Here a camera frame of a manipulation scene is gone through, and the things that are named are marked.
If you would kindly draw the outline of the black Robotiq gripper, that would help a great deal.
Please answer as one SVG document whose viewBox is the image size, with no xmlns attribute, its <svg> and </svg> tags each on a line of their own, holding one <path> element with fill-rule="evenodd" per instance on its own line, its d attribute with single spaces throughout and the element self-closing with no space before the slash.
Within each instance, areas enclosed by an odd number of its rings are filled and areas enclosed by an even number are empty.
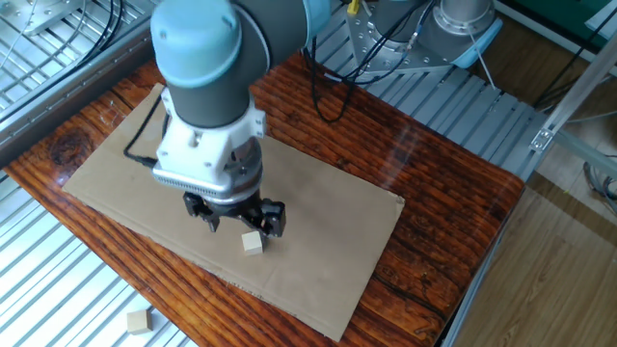
<svg viewBox="0 0 617 347">
<path fill-rule="evenodd" d="M 280 201 L 262 199 L 255 191 L 244 200 L 231 203 L 215 203 L 201 196 L 185 192 L 183 201 L 187 213 L 201 218 L 208 224 L 211 232 L 216 232 L 223 217 L 245 222 L 251 229 L 259 231 L 264 237 L 282 237 L 286 225 L 285 204 Z"/>
</svg>

